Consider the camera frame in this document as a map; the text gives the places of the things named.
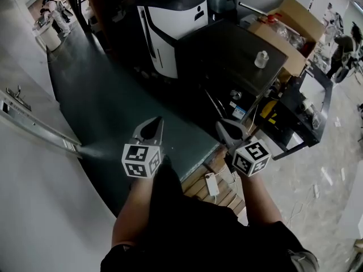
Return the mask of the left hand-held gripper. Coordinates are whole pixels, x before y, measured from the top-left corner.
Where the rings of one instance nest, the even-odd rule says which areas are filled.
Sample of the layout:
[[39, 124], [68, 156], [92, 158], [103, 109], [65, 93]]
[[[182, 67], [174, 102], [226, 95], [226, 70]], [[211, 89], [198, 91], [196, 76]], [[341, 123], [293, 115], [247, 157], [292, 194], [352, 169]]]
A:
[[121, 158], [127, 176], [154, 177], [162, 163], [163, 127], [164, 119], [158, 116], [144, 121], [135, 128], [133, 138], [124, 144]]

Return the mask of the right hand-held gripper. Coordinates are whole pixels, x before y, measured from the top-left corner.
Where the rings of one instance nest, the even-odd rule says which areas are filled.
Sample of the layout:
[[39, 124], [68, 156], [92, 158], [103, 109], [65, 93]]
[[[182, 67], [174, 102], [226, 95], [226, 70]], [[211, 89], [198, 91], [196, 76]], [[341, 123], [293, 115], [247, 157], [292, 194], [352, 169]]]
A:
[[[229, 119], [216, 122], [216, 131], [220, 142], [231, 147], [231, 139], [245, 140], [248, 131], [241, 123]], [[234, 151], [229, 165], [241, 174], [251, 177], [266, 168], [271, 158], [270, 150], [262, 139], [245, 144]]]

